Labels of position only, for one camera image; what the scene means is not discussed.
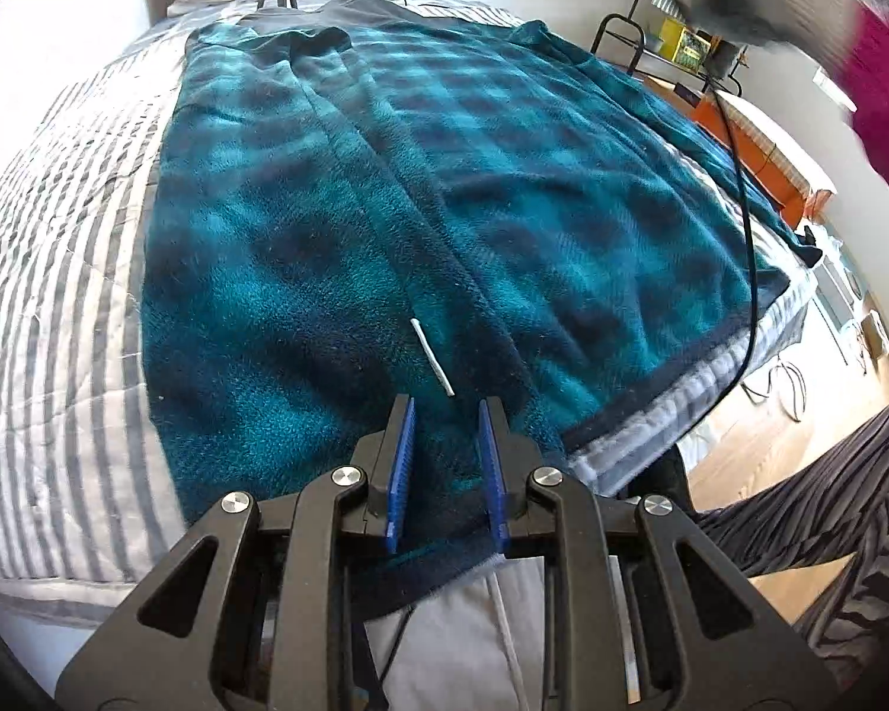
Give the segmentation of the pink sleeve forearm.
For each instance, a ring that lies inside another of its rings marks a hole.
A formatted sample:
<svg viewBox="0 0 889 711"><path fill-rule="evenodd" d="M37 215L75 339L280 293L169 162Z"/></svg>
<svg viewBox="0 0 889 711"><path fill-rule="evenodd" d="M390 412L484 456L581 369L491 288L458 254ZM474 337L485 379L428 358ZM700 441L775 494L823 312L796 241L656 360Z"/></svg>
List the pink sleeve forearm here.
<svg viewBox="0 0 889 711"><path fill-rule="evenodd" d="M861 8L855 45L840 75L853 103L853 130L889 187L889 22Z"/></svg>

